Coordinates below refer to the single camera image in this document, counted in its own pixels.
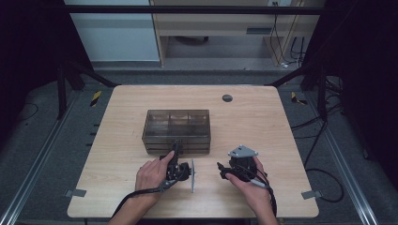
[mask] table top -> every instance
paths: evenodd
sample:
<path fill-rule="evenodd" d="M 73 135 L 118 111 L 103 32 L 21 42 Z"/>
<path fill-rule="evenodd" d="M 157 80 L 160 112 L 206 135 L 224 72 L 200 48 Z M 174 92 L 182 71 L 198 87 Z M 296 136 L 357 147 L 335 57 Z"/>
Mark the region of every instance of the table top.
<path fill-rule="evenodd" d="M 225 102 L 223 95 L 232 96 Z M 120 201 L 134 191 L 135 174 L 148 160 L 142 140 L 148 110 L 209 110 L 211 144 L 207 155 L 181 155 L 179 163 L 194 158 L 191 179 L 163 193 L 145 218 L 254 218 L 243 195 L 221 179 L 217 162 L 228 165 L 227 153 L 240 144 L 257 151 L 278 204 L 278 218 L 313 218 L 311 190 L 278 91 L 252 85 L 120 85 L 115 88 L 84 165 L 68 215 L 72 218 L 109 218 Z"/>

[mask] round hole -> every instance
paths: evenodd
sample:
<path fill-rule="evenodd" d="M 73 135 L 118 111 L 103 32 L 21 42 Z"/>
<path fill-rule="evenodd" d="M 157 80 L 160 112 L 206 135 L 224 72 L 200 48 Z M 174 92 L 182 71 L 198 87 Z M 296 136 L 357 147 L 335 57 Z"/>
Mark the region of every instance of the round hole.
<path fill-rule="evenodd" d="M 232 101 L 232 96 L 231 95 L 223 95 L 222 100 L 225 102 L 230 102 L 230 101 Z"/>

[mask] transparent plastic box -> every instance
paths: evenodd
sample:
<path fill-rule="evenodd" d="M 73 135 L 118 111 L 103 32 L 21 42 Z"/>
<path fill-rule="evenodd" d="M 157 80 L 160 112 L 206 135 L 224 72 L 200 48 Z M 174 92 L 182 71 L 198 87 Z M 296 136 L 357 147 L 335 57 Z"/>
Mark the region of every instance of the transparent plastic box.
<path fill-rule="evenodd" d="M 209 110 L 148 110 L 143 142 L 148 154 L 167 154 L 180 142 L 179 154 L 208 154 Z"/>

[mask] wire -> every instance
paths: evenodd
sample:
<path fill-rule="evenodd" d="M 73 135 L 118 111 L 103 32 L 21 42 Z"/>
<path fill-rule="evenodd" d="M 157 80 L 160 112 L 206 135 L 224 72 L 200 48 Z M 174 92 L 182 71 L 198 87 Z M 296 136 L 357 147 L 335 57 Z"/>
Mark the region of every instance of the wire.
<path fill-rule="evenodd" d="M 273 6 L 278 7 L 278 2 L 274 2 L 274 3 L 273 3 Z M 278 30 L 277 30 L 277 28 L 276 28 L 276 22 L 277 22 L 277 20 L 278 20 L 278 14 L 275 14 L 275 20 L 274 20 L 274 24 L 273 24 L 272 31 L 271 31 L 270 38 L 269 38 L 269 45 L 271 46 L 271 49 L 272 49 L 272 51 L 273 51 L 273 53 L 274 53 L 274 55 L 275 55 L 275 59 L 276 59 L 278 65 L 280 65 L 281 62 L 279 61 L 278 57 L 276 56 L 276 52 L 275 52 L 275 50 L 274 50 L 274 48 L 273 48 L 273 46 L 272 46 L 272 36 L 273 36 L 274 31 L 275 31 L 275 35 L 276 35 L 276 38 L 277 38 L 277 40 L 278 40 L 279 50 L 281 51 L 281 57 L 282 57 L 282 59 L 283 59 L 287 64 L 295 63 L 294 61 L 291 62 L 291 61 L 286 60 L 286 59 L 284 58 L 284 56 L 283 56 L 282 45 L 281 45 L 281 42 L 280 42 L 280 40 L 279 40 Z"/>
<path fill-rule="evenodd" d="M 334 179 L 336 181 L 337 185 L 339 185 L 339 188 L 341 190 L 340 191 L 341 194 L 340 194 L 339 198 L 337 198 L 335 200 L 331 200 L 331 199 L 324 198 L 322 196 L 322 197 L 319 197 L 319 199 L 321 199 L 321 200 L 323 200 L 325 202 L 328 202 L 328 203 L 338 203 L 339 201 L 341 201 L 344 198 L 344 187 L 343 187 L 342 183 L 340 183 L 340 181 L 337 179 L 337 177 L 335 177 L 333 174 L 331 174 L 330 172 L 321 170 L 321 169 L 317 169 L 317 168 L 311 168 L 311 169 L 307 169 L 305 171 L 306 172 L 321 172 L 321 173 L 324 173 L 324 174 L 330 176 L 332 179 Z"/>
<path fill-rule="evenodd" d="M 38 112 L 38 105 L 37 105 L 37 104 L 34 104 L 34 103 L 25 103 L 25 105 L 33 105 L 33 106 L 36 107 L 36 110 L 35 110 L 35 112 L 33 112 L 33 113 L 32 113 L 31 115 L 29 115 L 28 117 L 23 118 L 23 119 L 19 119 L 19 120 L 18 120 L 19 122 L 21 122 L 21 121 L 23 121 L 23 120 L 27 120 L 27 119 L 32 118 L 32 117 Z"/>
<path fill-rule="evenodd" d="M 262 179 L 257 173 L 254 173 L 254 172 L 251 172 L 250 170 L 248 170 L 248 169 L 246 169 L 246 168 L 244 168 L 244 167 L 242 167 L 242 166 L 240 166 L 240 165 L 237 165 L 240 169 L 242 169 L 242 170 L 244 170 L 244 171 L 246 171 L 247 173 L 250 173 L 251 175 L 254 175 L 257 179 L 259 179 L 260 180 L 260 182 L 262 182 L 264 185 L 265 185 L 265 188 L 268 190 L 268 193 L 269 193 L 269 195 L 270 195 L 270 197 L 271 197 L 271 207 L 272 207 L 272 212 L 273 212 L 273 214 L 274 214 L 274 216 L 276 217 L 276 214 L 277 214 L 277 211 L 278 211 L 278 206 L 277 206 L 277 204 L 276 204 L 276 199 L 275 199 L 275 195 L 274 195 L 274 193 L 273 193 L 273 189 L 271 188 L 271 186 L 269 185 L 269 182 L 268 182 L 268 180 L 267 180 L 267 177 L 262 173 L 262 172 L 260 172 L 258 169 L 257 169 L 257 171 L 258 172 L 260 172 L 263 176 L 264 176 L 264 178 L 267 180 L 267 182 L 264 180 L 264 179 Z"/>
<path fill-rule="evenodd" d="M 296 40 L 297 40 L 297 37 L 293 38 L 293 42 L 292 42 L 292 45 L 291 45 L 291 47 L 290 47 L 290 57 L 291 57 L 291 58 L 294 58 L 294 59 L 297 59 L 297 57 L 293 56 L 292 53 L 294 53 L 294 54 L 299 54 L 299 58 L 301 58 L 301 55 L 302 55 L 302 54 L 305 54 L 305 53 L 306 53 L 306 52 L 303 52 L 303 51 L 302 51 L 302 49 L 304 48 L 304 37 L 301 38 L 300 52 L 295 52 L 295 51 L 293 51 L 293 48 L 294 48 L 294 46 L 296 45 Z"/>
<path fill-rule="evenodd" d="M 340 97 L 341 97 L 341 95 L 340 95 L 340 94 L 336 94 L 336 95 L 330 95 L 330 96 L 328 96 L 328 97 L 326 98 L 326 102 L 328 102 L 328 101 L 329 101 L 329 99 L 331 99 L 331 98 L 338 98 L 338 99 L 340 99 Z"/>
<path fill-rule="evenodd" d="M 342 106 L 341 103 L 338 103 L 338 104 L 334 105 L 333 107 L 331 107 L 330 109 L 327 110 L 327 113 L 330 113 L 332 110 L 334 110 L 334 109 L 336 109 L 337 107 L 340 107 L 340 106 Z M 316 118 L 313 118 L 313 119 L 311 119 L 311 120 L 309 120 L 307 122 L 304 122 L 304 123 L 302 123 L 300 125 L 292 126 L 291 129 L 293 131 L 295 131 L 295 130 L 298 130 L 298 129 L 301 129 L 301 128 L 305 128 L 305 127 L 309 126 L 310 124 L 315 123 L 320 118 L 321 118 L 321 116 L 319 115 Z"/>
<path fill-rule="evenodd" d="M 298 68 L 299 68 L 299 58 L 296 60 L 296 65 L 297 65 Z"/>
<path fill-rule="evenodd" d="M 311 154 L 312 154 L 313 151 L 314 151 L 314 148 L 315 148 L 315 146 L 316 146 L 316 143 L 317 143 L 318 140 L 319 140 L 319 137 L 321 136 L 322 132 L 326 129 L 327 124 L 328 124 L 328 122 L 324 121 L 324 123 L 322 124 L 321 129 L 319 130 L 318 134 L 315 136 L 316 139 L 314 140 L 313 146 L 311 147 L 310 152 L 308 153 L 307 157 L 306 157 L 305 160 L 304 160 L 304 163 L 303 163 L 304 168 L 307 167 L 308 160 L 310 159 L 310 156 L 311 156 Z M 343 185 L 342 185 L 342 184 L 340 183 L 340 181 L 339 181 L 334 175 L 332 175 L 330 172 L 327 172 L 327 171 L 324 171 L 324 170 L 321 170 L 321 169 L 317 169 L 317 168 L 306 169 L 305 171 L 306 171 L 306 172 L 315 171 L 315 172 L 321 172 L 321 173 L 327 174 L 327 175 L 330 176 L 332 179 L 334 179 L 334 180 L 337 182 L 337 184 L 339 185 L 340 190 L 341 190 L 341 195 L 340 195 L 340 197 L 339 197 L 338 199 L 336 199 L 336 200 L 331 200 L 331 199 L 327 199 L 327 198 L 324 198 L 324 197 L 320 197 L 321 200 L 323 200 L 323 201 L 325 201 L 325 202 L 328 202 L 328 203 L 338 203 L 339 201 L 341 201 L 341 200 L 343 199 L 343 197 L 344 197 L 344 188 L 343 188 Z"/>
<path fill-rule="evenodd" d="M 316 145 L 316 143 L 318 142 L 319 137 L 321 136 L 322 132 L 325 130 L 327 124 L 328 124 L 328 122 L 325 121 L 325 122 L 322 124 L 322 127 L 321 127 L 321 129 L 319 130 L 319 133 L 316 135 L 316 138 L 315 138 L 315 141 L 314 141 L 314 143 L 313 143 L 313 146 L 312 146 L 311 149 L 310 149 L 310 153 L 308 153 L 307 157 L 306 157 L 305 160 L 304 160 L 304 168 L 307 166 L 307 162 L 308 162 L 308 160 L 310 159 L 310 156 L 311 156 L 311 154 L 313 153 L 313 151 L 314 151 L 314 149 L 315 149 L 315 145 Z"/>
<path fill-rule="evenodd" d="M 302 61 L 303 61 L 303 58 L 302 58 L 302 55 L 303 55 L 303 52 L 302 52 L 302 49 L 304 48 L 304 37 L 301 39 L 301 48 L 300 48 L 300 50 L 299 50 L 299 59 L 300 59 L 300 63 L 302 63 Z"/>
<path fill-rule="evenodd" d="M 184 174 L 185 170 L 186 170 L 186 168 L 184 167 L 184 170 L 179 175 L 177 180 L 175 180 L 174 182 L 170 182 L 165 187 L 160 186 L 160 187 L 156 187 L 156 188 L 140 189 L 140 190 L 136 190 L 136 191 L 126 195 L 126 197 L 123 198 L 123 200 L 120 202 L 120 204 L 115 209 L 115 212 L 112 215 L 112 218 L 117 214 L 117 212 L 119 212 L 119 210 L 122 208 L 123 204 L 126 202 L 127 199 L 132 198 L 132 197 L 137 196 L 137 195 L 141 195 L 141 194 L 150 194 L 150 193 L 164 192 L 164 190 L 166 190 L 168 188 L 171 188 L 173 185 L 175 185 L 178 182 L 178 180 L 181 179 L 181 177 Z"/>
<path fill-rule="evenodd" d="M 295 139 L 310 139 L 310 138 L 315 138 L 316 135 L 313 136 L 307 136 L 307 137 L 295 137 Z"/>
<path fill-rule="evenodd" d="M 338 25 L 333 29 L 333 31 L 325 38 L 323 43 L 319 48 L 317 48 L 317 51 L 314 52 L 314 54 L 311 57 L 311 60 L 307 61 L 302 67 L 299 69 L 294 70 L 291 72 L 287 78 L 292 79 L 294 77 L 297 77 L 298 75 L 302 74 L 304 71 L 307 71 L 308 69 L 313 69 L 319 66 L 323 60 L 325 60 L 325 57 L 330 57 L 329 51 L 330 51 L 330 46 L 332 44 L 332 41 L 336 41 L 339 38 L 343 38 L 338 32 L 340 28 L 343 26 L 353 9 L 356 7 L 356 5 L 359 3 L 360 0 L 355 0 L 355 2 L 350 6 L 350 9 L 347 11 L 347 13 L 344 15 L 344 17 L 339 21 Z M 285 79 L 279 79 L 276 82 L 272 82 L 270 84 L 265 84 L 265 85 L 271 85 L 278 87 L 280 86 Z"/>
<path fill-rule="evenodd" d="M 341 86 L 336 85 L 334 82 L 331 82 L 330 80 L 326 79 L 326 85 L 328 90 L 341 94 L 343 92 L 343 88 Z"/>
<path fill-rule="evenodd" d="M 359 2 L 359 0 L 356 0 L 356 1 L 354 2 L 354 4 L 351 6 L 351 8 L 348 10 L 348 12 L 344 15 L 344 18 L 340 21 L 340 23 L 338 24 L 338 26 L 331 32 L 331 34 L 327 37 L 327 39 L 324 41 L 324 43 L 320 46 L 319 50 L 313 55 L 313 59 L 314 59 L 314 60 L 312 60 L 312 61 L 308 62 L 306 65 L 304 65 L 305 68 L 307 68 L 307 69 L 308 69 L 308 68 L 311 68 L 311 67 L 315 66 L 317 63 L 322 62 L 322 59 L 323 59 L 323 57 L 325 56 L 325 53 L 326 53 L 327 50 L 329 49 L 331 40 L 334 39 L 334 38 L 336 38 L 335 36 L 336 36 L 336 34 L 337 34 L 337 31 L 338 31 L 338 30 L 340 29 L 340 27 L 344 24 L 344 22 L 346 21 L 346 19 L 348 18 L 348 16 L 351 14 L 353 8 L 355 8 L 355 6 L 357 5 L 358 2 Z M 319 118 L 320 118 L 320 116 L 316 117 L 315 119 L 310 120 L 311 122 L 309 121 L 309 122 L 306 122 L 306 123 L 304 123 L 304 124 L 309 125 L 309 124 L 313 123 L 314 121 L 316 121 L 316 120 L 319 119 Z M 293 126 L 292 129 L 293 129 L 293 128 L 299 129 L 299 128 L 303 128 L 303 127 L 304 127 L 303 125 Z M 307 164 L 307 162 L 308 162 L 308 159 L 310 158 L 311 153 L 312 153 L 313 150 L 314 150 L 314 146 L 315 146 L 315 144 L 316 144 L 318 138 L 319 138 L 319 137 L 317 137 L 316 140 L 314 141 L 313 147 L 312 147 L 312 149 L 310 150 L 310 154 L 307 156 L 307 158 L 306 158 L 306 160 L 305 160 L 304 168 L 305 168 L 305 166 L 306 166 L 306 164 Z M 342 194 L 341 194 L 341 196 L 340 196 L 337 200 L 330 200 L 330 199 L 326 199 L 326 198 L 324 198 L 324 197 L 321 197 L 321 198 L 320 198 L 321 200 L 323 200 L 323 201 L 325 201 L 325 202 L 328 202 L 328 203 L 336 203 L 336 202 L 339 202 L 339 201 L 341 201 L 341 200 L 343 199 L 343 197 L 344 197 L 343 185 L 338 181 L 338 179 L 337 179 L 335 176 L 333 176 L 333 175 L 330 174 L 329 172 L 326 172 L 326 171 L 323 171 L 323 170 L 320 170 L 320 169 L 307 169 L 306 171 L 317 171 L 317 172 L 325 173 L 325 174 L 329 175 L 330 177 L 332 177 L 332 178 L 337 182 L 337 184 L 339 185 L 340 190 L 342 191 Z"/>

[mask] person's right hand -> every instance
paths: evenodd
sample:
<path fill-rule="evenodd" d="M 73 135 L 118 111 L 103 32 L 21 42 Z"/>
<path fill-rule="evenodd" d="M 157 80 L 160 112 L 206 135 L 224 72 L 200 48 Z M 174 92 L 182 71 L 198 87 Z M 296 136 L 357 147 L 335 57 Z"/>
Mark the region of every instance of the person's right hand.
<path fill-rule="evenodd" d="M 257 157 L 253 157 L 253 160 L 258 170 L 257 175 L 263 177 L 263 174 L 261 174 L 264 173 L 263 164 Z M 269 192 L 266 188 L 259 187 L 252 182 L 243 182 L 231 173 L 227 173 L 225 177 L 243 193 L 247 204 L 257 216 L 258 224 L 277 224 L 272 212 Z"/>

